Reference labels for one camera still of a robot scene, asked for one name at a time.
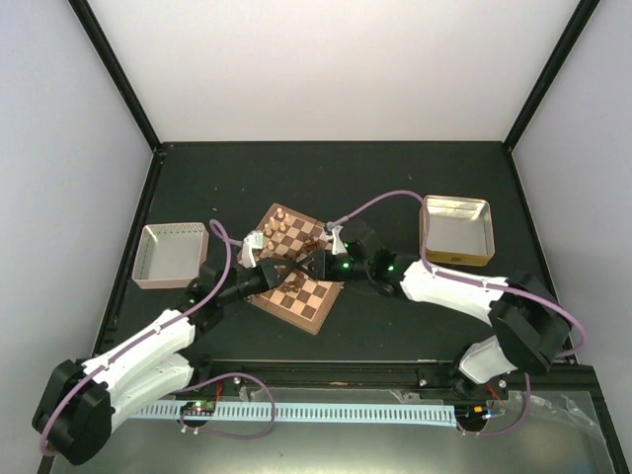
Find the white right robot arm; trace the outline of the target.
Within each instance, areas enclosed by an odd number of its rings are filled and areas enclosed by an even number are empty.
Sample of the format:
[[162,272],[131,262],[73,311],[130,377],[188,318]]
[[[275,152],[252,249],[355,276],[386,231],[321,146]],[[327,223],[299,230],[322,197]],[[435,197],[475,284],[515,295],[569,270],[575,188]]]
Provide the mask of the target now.
[[451,391],[470,398],[492,378],[515,370],[545,375],[564,349],[571,325],[538,280],[484,277],[449,270],[419,255],[388,250],[364,223],[326,232],[332,247],[297,263],[321,281],[367,280],[384,296],[428,303],[465,314],[491,337],[469,346],[448,375]]

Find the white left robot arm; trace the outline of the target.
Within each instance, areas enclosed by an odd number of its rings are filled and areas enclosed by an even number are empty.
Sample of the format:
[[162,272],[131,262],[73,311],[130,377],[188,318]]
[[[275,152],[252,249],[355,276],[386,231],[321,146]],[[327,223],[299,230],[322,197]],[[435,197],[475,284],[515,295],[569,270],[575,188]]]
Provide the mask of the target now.
[[42,455],[73,465],[94,457],[132,415],[170,394],[204,392],[220,379],[193,348],[220,321],[225,306],[275,289],[295,263],[264,258],[251,268],[202,265],[184,296],[113,349],[67,359],[51,373],[33,417]]

